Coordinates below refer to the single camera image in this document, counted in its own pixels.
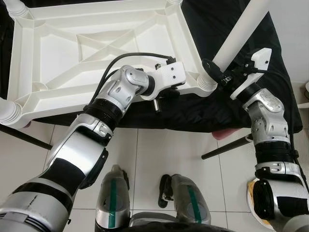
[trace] pink object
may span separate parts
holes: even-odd
[[[224,129],[224,130],[212,132],[212,135],[215,139],[222,140],[238,130],[239,129]]]

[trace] robotic arm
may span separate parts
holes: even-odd
[[[243,103],[250,116],[257,159],[255,175],[260,179],[253,188],[256,214],[277,232],[307,232],[309,193],[295,161],[297,151],[291,147],[284,106],[256,83],[262,74],[254,70],[267,70],[270,56],[271,49],[261,49],[250,56],[242,72],[224,74],[209,60],[203,60],[203,67],[231,99]]]
[[[105,146],[134,98],[149,100],[185,82],[181,62],[145,73],[125,65],[104,85],[95,100],[53,146],[47,169],[18,187],[0,207],[0,230],[63,231],[78,189],[91,186],[108,152]]]

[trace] black cloth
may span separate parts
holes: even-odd
[[[87,2],[86,0],[24,0],[28,7],[42,7],[50,5]],[[249,0],[184,0],[182,11],[191,31],[192,37],[201,58],[213,59],[233,26],[239,19]],[[10,60],[10,46],[12,37],[8,33],[4,39],[5,48],[1,57],[5,62],[1,64],[1,96],[6,98],[3,85],[8,82]],[[256,48],[268,47],[272,49],[269,70],[280,72],[289,79],[281,56],[280,42],[268,13],[244,45],[228,69],[244,63],[247,53]],[[290,98],[289,89],[277,76],[265,74],[258,84],[267,88],[278,97],[285,106],[284,117],[289,122]],[[211,132],[226,128],[250,127],[248,114],[242,109],[240,102],[232,101],[225,93],[215,90],[209,97],[201,98],[195,94],[181,95],[167,100],[167,107],[161,114],[156,114],[152,101],[133,103],[119,127],[172,129],[180,131]],[[302,130],[302,122],[295,99],[294,132]],[[38,118],[36,121],[70,125],[80,112]]]

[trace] grout line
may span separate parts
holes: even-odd
[[[52,132],[52,136],[50,137],[49,144],[52,142],[52,138],[53,138],[53,135],[54,135],[55,126],[56,126],[56,125],[54,125],[53,132]],[[43,166],[42,172],[44,171],[44,168],[45,168],[45,164],[46,164],[48,152],[49,152],[49,151],[47,151],[47,153],[46,153],[46,157],[45,157],[45,161],[44,161],[44,166]]]
[[[134,173],[134,186],[133,186],[133,203],[132,203],[132,207],[134,210],[134,196],[135,196],[135,180],[136,180],[136,164],[137,164],[137,145],[138,145],[138,141],[139,141],[139,129],[137,129],[137,136],[136,136],[136,156],[135,156],[135,173]]]
[[[81,208],[72,208],[73,209],[78,209],[78,210],[95,210],[95,209],[81,209]]]
[[[219,154],[219,164],[220,164],[221,183],[222,183],[223,200],[224,200],[224,208],[225,208],[225,219],[226,219],[226,225],[227,225],[226,203],[225,203],[225,194],[224,194],[224,186],[223,186],[223,178],[222,178],[222,169],[221,169],[220,154]]]
[[[226,213],[246,213],[246,214],[251,214],[251,212],[245,212],[245,211],[226,211]]]

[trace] green stripe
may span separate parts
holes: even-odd
[[[197,198],[195,197],[194,191],[190,186],[188,186],[188,191],[194,211],[195,222],[200,224],[202,223],[202,218],[201,218],[201,212],[199,211],[199,207],[197,204]]]
[[[108,228],[115,228],[116,223],[116,205],[117,205],[117,185],[116,180],[111,181],[111,200],[110,200],[110,216],[108,218]]]

